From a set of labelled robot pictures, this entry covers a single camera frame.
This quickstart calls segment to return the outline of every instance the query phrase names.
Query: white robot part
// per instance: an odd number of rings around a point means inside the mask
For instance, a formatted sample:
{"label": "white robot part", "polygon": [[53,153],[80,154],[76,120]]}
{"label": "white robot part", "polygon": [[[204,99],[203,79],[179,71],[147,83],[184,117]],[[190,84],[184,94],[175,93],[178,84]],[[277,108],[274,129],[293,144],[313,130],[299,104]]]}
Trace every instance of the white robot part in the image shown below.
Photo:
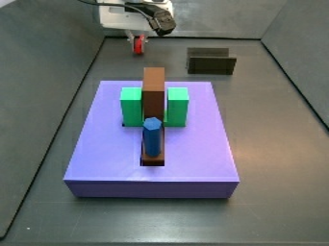
{"label": "white robot part", "polygon": [[[97,0],[97,3],[107,4],[126,4],[126,3],[144,3],[159,7],[168,11],[174,16],[174,8],[170,0]],[[131,31],[150,32],[151,27],[146,17],[139,12],[127,12],[122,7],[100,6],[99,7],[100,24],[104,28],[123,29]]]}

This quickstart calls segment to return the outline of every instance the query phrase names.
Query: cable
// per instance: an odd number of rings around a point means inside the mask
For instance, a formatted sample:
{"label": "cable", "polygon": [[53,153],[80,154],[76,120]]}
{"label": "cable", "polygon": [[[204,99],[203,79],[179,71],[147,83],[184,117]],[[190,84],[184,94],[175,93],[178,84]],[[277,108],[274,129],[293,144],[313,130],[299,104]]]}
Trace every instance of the cable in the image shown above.
{"label": "cable", "polygon": [[151,17],[142,10],[139,10],[138,8],[135,8],[132,6],[128,6],[128,5],[124,5],[124,4],[110,4],[110,3],[88,2],[85,0],[77,0],[77,1],[81,2],[81,3],[88,4],[88,5],[93,5],[93,6],[115,6],[115,7],[123,7],[123,8],[132,9],[134,11],[139,12],[142,14],[142,16],[147,20],[151,20]]}

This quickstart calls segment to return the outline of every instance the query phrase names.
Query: green block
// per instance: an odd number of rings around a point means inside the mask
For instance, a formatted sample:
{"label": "green block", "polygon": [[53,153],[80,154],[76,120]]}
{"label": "green block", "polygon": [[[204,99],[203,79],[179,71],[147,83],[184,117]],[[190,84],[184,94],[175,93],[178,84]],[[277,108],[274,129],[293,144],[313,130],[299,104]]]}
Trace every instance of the green block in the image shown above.
{"label": "green block", "polygon": [[167,115],[164,126],[184,127],[188,108],[188,91],[186,87],[168,87]]}
{"label": "green block", "polygon": [[124,87],[120,91],[120,110],[126,127],[143,127],[142,88]]}

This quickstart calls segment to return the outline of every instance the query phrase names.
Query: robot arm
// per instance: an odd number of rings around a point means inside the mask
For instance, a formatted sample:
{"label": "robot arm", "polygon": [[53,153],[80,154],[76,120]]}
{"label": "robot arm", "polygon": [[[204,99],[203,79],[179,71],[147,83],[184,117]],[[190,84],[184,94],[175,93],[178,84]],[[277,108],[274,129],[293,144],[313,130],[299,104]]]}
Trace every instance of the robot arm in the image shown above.
{"label": "robot arm", "polygon": [[100,24],[106,28],[154,30],[159,36],[171,34],[176,28],[170,0],[79,1],[99,6]]}

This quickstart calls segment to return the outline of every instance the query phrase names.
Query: gray table surface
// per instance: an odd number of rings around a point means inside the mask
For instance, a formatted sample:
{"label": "gray table surface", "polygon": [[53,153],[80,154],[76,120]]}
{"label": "gray table surface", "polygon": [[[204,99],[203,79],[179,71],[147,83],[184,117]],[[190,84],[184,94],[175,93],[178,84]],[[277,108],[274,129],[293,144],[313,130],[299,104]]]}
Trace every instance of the gray table surface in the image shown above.
{"label": "gray table surface", "polygon": [[[229,47],[233,76],[187,75],[187,47]],[[229,200],[77,199],[63,175],[102,80],[210,81],[241,184]],[[329,137],[259,41],[107,39],[4,243],[329,242]]]}

